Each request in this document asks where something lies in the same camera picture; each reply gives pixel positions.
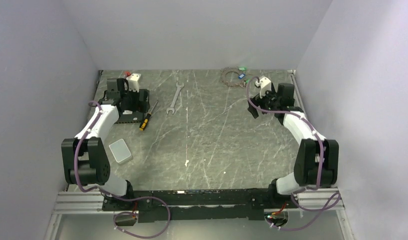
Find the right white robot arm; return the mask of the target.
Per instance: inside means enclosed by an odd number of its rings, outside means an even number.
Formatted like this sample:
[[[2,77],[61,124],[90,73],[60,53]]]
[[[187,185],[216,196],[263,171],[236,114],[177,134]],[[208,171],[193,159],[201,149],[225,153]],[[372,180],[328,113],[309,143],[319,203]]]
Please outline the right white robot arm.
[[[268,203],[278,208],[289,194],[336,184],[339,144],[317,131],[295,105],[294,85],[280,83],[275,87],[265,77],[257,79],[254,85],[259,93],[248,99],[248,111],[255,119],[259,114],[273,114],[299,144],[292,173],[275,180],[276,189],[267,194]]]

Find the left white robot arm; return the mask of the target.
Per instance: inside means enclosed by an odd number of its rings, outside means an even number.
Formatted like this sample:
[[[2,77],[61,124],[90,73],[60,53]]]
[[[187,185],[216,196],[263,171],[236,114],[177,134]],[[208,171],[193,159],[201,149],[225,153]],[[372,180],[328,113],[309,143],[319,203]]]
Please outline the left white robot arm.
[[[128,180],[111,172],[104,147],[105,138],[114,124],[139,123],[143,130],[149,119],[149,90],[139,87],[139,73],[107,79],[107,89],[98,101],[90,101],[95,111],[86,126],[61,144],[65,180],[84,192],[99,190],[116,196],[123,210],[134,206],[135,195]]]

